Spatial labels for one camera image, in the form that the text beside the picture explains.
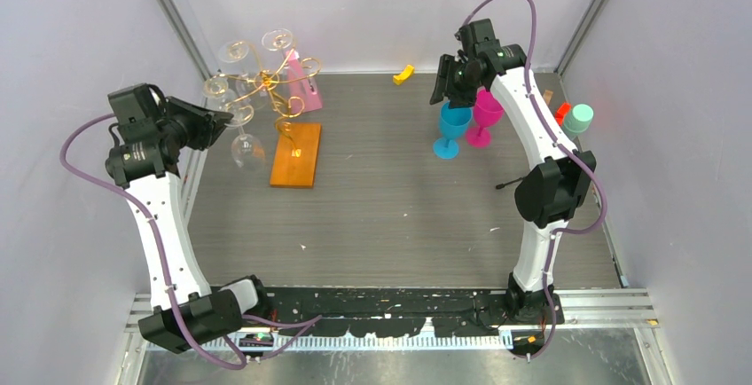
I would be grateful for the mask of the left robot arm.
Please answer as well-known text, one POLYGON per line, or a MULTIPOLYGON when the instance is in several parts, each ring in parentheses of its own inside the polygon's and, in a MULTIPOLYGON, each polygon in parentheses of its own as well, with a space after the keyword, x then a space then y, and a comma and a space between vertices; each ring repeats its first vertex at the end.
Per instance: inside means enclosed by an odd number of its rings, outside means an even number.
POLYGON ((140 83, 108 102, 122 141, 106 159, 114 189, 137 219, 150 274, 152 314, 138 322, 148 342, 175 354, 237 332, 243 319, 262 326, 272 313, 254 275, 211 287, 200 270, 181 206, 180 152, 208 149, 233 116, 167 97, 140 83))

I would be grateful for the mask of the pink wine glass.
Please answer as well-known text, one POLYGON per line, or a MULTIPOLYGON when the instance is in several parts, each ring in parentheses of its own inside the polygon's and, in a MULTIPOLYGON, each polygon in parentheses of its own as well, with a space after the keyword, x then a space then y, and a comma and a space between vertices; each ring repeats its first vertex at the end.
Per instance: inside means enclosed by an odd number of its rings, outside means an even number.
POLYGON ((475 148, 490 145, 490 128, 501 120, 504 112, 502 105, 489 91, 479 90, 472 109, 475 125, 467 129, 466 142, 475 148))

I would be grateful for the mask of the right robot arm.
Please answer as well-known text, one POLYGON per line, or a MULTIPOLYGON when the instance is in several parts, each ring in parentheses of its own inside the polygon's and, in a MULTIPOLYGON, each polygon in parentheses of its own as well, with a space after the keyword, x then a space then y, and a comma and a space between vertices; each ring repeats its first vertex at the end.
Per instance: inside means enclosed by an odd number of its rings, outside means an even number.
POLYGON ((500 104, 530 167, 514 191, 523 234, 505 291, 504 312, 522 324, 537 315, 551 318, 552 265, 560 237, 590 188, 595 156, 579 150, 555 121, 533 83, 527 53, 520 45, 502 45, 488 19, 462 25, 455 37, 461 48, 440 57, 430 99, 441 107, 441 136, 434 152, 443 159, 458 154, 458 139, 471 121, 481 117, 481 90, 500 104))

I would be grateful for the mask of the blue wine glass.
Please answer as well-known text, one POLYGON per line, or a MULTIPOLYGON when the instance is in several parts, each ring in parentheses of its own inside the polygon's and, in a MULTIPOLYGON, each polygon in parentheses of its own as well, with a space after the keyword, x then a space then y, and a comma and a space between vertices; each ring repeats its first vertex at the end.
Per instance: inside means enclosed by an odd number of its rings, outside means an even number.
POLYGON ((435 155, 444 160, 454 159, 459 153, 458 140, 465 135, 472 120, 471 108, 450 108, 450 103, 445 102, 438 119, 441 136, 433 144, 435 155))

